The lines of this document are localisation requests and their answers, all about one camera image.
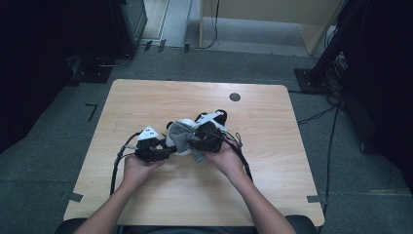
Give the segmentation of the black stand base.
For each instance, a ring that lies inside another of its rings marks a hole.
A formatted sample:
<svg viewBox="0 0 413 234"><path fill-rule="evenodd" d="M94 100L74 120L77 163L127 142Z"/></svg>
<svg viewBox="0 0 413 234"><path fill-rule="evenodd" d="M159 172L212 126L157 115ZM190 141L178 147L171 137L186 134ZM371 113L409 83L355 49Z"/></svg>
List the black stand base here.
<svg viewBox="0 0 413 234"><path fill-rule="evenodd" d="M111 67L89 65L79 57L74 57L71 63L73 71L70 84L78 86L80 83L106 84L110 76Z"/></svg>

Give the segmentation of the black metal stand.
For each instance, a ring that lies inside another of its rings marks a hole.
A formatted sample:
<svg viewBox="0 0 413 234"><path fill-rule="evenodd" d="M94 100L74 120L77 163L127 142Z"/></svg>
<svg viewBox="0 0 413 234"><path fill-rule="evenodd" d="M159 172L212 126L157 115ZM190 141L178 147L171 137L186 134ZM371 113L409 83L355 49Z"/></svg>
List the black metal stand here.
<svg viewBox="0 0 413 234"><path fill-rule="evenodd" d="M359 5L346 3L345 14L338 17L339 26L331 41L320 56L318 63L312 69L295 68L294 74L300 91L304 94L328 94L335 91L329 84L328 69L335 63L342 46L346 41L346 33L351 29L354 18L357 15Z"/></svg>

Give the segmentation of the dark monitor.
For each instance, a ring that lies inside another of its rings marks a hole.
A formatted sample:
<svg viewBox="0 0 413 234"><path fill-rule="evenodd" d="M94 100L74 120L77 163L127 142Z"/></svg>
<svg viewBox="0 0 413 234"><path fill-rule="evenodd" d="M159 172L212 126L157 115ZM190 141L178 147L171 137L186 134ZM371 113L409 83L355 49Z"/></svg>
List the dark monitor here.
<svg viewBox="0 0 413 234"><path fill-rule="evenodd" d="M110 0L122 56L133 56L147 23L143 0Z"/></svg>

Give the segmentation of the panda plush toy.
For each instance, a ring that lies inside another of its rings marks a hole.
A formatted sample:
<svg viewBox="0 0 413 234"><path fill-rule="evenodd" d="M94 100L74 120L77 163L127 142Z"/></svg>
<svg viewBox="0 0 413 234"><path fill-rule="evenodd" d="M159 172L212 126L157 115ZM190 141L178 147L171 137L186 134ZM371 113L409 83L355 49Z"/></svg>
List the panda plush toy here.
<svg viewBox="0 0 413 234"><path fill-rule="evenodd" d="M201 163L207 152L218 152L221 149L226 120L227 112L218 109L214 113L201 113L196 120L169 122L166 146L174 146L175 155L192 154L195 162Z"/></svg>

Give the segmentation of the person's right hand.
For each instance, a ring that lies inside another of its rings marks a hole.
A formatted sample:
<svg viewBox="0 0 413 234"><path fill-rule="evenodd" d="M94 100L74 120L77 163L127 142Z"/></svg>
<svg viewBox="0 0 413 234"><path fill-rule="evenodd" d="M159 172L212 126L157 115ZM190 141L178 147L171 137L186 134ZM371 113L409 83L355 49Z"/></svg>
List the person's right hand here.
<svg viewBox="0 0 413 234"><path fill-rule="evenodd" d="M226 142L222 143L219 152L207 152L206 157L230 180L246 176L241 159Z"/></svg>

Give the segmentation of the dark curtain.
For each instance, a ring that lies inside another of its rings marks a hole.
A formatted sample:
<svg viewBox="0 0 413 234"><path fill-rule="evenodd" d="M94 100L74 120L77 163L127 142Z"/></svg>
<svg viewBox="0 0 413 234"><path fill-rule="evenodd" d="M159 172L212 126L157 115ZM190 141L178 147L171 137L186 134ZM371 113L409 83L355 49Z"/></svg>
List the dark curtain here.
<svg viewBox="0 0 413 234"><path fill-rule="evenodd" d="M114 48L116 0L0 0L0 153L23 139L72 79Z"/></svg>
<svg viewBox="0 0 413 234"><path fill-rule="evenodd" d="M350 0L341 84L372 122L365 140L400 170L413 194L413 0Z"/></svg>

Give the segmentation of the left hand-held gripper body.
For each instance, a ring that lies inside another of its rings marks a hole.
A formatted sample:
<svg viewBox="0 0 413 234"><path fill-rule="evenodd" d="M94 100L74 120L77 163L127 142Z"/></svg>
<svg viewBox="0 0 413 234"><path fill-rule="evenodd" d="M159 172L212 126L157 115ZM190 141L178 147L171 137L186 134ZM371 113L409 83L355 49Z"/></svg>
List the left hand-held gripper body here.
<svg viewBox="0 0 413 234"><path fill-rule="evenodd" d="M146 163L156 161L155 151L159 143L158 136L159 134L151 126L147 126L137 136L135 154L140 160Z"/></svg>

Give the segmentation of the person's left hand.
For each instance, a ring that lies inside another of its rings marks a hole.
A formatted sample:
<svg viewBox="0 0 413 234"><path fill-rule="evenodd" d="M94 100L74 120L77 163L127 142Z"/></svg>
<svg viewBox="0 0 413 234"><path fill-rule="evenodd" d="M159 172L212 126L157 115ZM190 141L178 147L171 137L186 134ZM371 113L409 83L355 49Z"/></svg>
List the person's left hand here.
<svg viewBox="0 0 413 234"><path fill-rule="evenodd" d="M121 185L131 190L137 189L146 179L166 162L144 163L136 156L129 156L125 160L124 176Z"/></svg>

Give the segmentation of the beige wooden cabinet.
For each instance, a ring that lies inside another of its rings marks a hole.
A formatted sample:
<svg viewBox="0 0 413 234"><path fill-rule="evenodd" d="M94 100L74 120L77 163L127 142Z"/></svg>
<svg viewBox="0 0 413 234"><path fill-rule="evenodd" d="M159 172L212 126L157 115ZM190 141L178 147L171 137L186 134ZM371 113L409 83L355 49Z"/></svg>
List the beige wooden cabinet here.
<svg viewBox="0 0 413 234"><path fill-rule="evenodd" d="M201 0L200 39L204 17L296 23L307 53L313 55L347 0Z"/></svg>

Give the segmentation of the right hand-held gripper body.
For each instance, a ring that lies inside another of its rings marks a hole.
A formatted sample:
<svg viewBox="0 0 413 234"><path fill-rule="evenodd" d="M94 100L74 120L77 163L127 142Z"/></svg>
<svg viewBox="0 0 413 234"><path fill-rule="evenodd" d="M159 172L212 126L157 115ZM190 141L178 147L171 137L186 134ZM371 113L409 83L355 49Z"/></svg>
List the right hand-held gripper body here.
<svg viewBox="0 0 413 234"><path fill-rule="evenodd" d="M225 111L216 110L214 113L201 113L196 122L194 147L201 151L218 152L225 131Z"/></svg>

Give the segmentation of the grey cloth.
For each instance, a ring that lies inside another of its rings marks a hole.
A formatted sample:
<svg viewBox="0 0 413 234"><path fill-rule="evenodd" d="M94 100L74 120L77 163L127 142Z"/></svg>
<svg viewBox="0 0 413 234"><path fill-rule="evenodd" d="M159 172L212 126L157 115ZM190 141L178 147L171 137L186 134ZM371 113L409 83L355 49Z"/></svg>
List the grey cloth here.
<svg viewBox="0 0 413 234"><path fill-rule="evenodd" d="M170 122L167 126L168 134L166 144L168 147L175 146L177 151L175 155L186 156L192 154L196 163L201 163L206 158L203 151L190 145L191 140L195 140L195 130L197 123L190 119L180 119Z"/></svg>

